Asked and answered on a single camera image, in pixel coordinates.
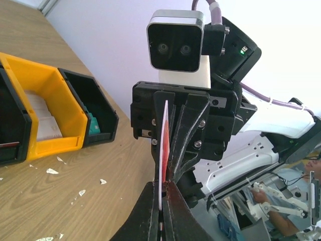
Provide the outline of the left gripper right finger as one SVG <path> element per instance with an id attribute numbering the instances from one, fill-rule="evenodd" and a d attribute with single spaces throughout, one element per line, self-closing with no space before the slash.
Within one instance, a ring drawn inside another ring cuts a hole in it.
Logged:
<path id="1" fill-rule="evenodd" d="M 163 240 L 212 240 L 193 217 L 174 182 L 163 185 Z"/>

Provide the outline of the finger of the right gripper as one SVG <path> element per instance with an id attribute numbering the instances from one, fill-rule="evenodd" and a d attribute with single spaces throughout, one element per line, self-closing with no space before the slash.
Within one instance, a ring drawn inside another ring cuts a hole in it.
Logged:
<path id="1" fill-rule="evenodd" d="M 171 143 L 168 179 L 172 182 L 177 183 L 181 176 L 199 161 L 202 145 L 195 147 L 195 142 L 204 141 L 205 132 L 200 124 L 207 121 L 209 111 L 210 96 L 207 93 L 187 95 Z"/>
<path id="2" fill-rule="evenodd" d="M 152 145 L 151 153 L 155 162 L 156 179 L 165 181 L 170 154 L 170 140 L 173 129 L 173 119 L 175 118 L 175 94 L 168 91 L 156 91 L 153 94 L 153 110 L 156 122 L 153 140 L 157 140 L 156 145 Z"/>

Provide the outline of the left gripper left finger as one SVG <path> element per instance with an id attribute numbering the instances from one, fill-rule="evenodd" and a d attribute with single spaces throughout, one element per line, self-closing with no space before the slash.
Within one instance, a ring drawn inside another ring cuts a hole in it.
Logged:
<path id="1" fill-rule="evenodd" d="M 112 241 L 159 240 L 158 183 L 146 183 L 128 219 Z"/>

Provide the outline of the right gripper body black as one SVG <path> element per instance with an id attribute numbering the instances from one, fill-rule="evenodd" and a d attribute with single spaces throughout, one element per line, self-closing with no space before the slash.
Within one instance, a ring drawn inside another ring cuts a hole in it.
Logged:
<path id="1" fill-rule="evenodd" d="M 215 84 L 212 89 L 140 81 L 132 88 L 131 127 L 135 139 L 150 133 L 160 139 L 164 103 L 168 102 L 170 143 L 175 151 L 219 161 L 232 135 L 240 130 L 242 88 Z"/>

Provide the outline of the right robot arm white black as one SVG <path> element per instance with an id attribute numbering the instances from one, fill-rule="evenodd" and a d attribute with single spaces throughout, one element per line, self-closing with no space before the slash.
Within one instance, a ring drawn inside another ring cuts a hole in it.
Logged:
<path id="1" fill-rule="evenodd" d="M 266 110 L 248 102 L 241 81 L 261 49 L 222 21 L 204 26 L 209 87 L 140 81 L 132 89 L 133 136 L 152 140 L 156 169 L 189 207 L 237 190 L 247 173 L 296 162 L 320 141 L 320 118 L 294 100 Z"/>

